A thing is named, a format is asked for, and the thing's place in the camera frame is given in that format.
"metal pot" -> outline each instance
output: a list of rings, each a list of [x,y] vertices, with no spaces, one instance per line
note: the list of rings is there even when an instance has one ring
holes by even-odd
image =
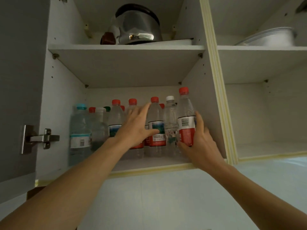
[[[160,22],[148,8],[138,4],[125,4],[116,14],[119,44],[141,44],[162,41]]]
[[[279,27],[253,34],[236,46],[295,46],[295,31],[291,27]]]

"bottle cap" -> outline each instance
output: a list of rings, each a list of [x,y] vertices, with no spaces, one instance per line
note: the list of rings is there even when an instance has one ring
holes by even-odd
[[[152,97],[150,99],[151,102],[159,102],[159,98],[158,97]]]
[[[78,107],[85,107],[86,108],[86,104],[84,104],[84,103],[78,103],[77,105],[76,105],[76,107],[78,108]]]
[[[104,107],[96,107],[95,112],[106,112],[106,109]]]
[[[129,105],[136,105],[138,102],[135,98],[130,98],[129,99]]]
[[[110,110],[111,110],[111,108],[109,106],[104,106],[103,108],[105,108],[107,112],[110,112]]]
[[[175,98],[174,98],[174,96],[167,96],[167,97],[166,97],[166,100],[167,100],[167,101],[169,101],[169,100],[175,100]]]
[[[179,89],[179,93],[180,93],[180,95],[189,94],[189,88],[188,87],[181,87]]]
[[[90,113],[95,113],[95,110],[96,110],[96,107],[90,107],[90,108],[88,109],[88,112],[90,112]]]
[[[114,106],[114,105],[120,105],[120,100],[118,100],[118,99],[113,99],[112,100],[112,105]]]

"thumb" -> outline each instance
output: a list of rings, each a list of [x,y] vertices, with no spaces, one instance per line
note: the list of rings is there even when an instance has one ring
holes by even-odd
[[[155,134],[159,134],[160,130],[159,129],[150,129],[150,130],[146,130],[146,135],[148,136],[152,136]]]
[[[185,143],[182,143],[181,141],[178,141],[178,146],[188,156],[190,152],[189,146],[187,146]]]

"hand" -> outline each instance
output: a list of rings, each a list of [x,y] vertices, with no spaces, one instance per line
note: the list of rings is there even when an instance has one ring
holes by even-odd
[[[146,115],[151,103],[147,103],[143,107],[135,107],[129,110],[125,123],[117,131],[114,138],[124,141],[128,148],[134,147],[142,143],[148,136],[159,133],[158,129],[145,129]]]
[[[216,169],[217,166],[227,165],[212,139],[209,129],[207,127],[204,129],[204,121],[197,111],[196,122],[193,146],[188,147],[185,143],[178,142],[179,147],[196,167],[207,173]]]

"green bottle cap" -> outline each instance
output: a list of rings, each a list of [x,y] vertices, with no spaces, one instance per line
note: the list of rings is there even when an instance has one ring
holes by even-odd
[[[110,110],[111,110],[111,108],[109,106],[104,106],[103,108],[105,108],[107,112],[110,112]]]

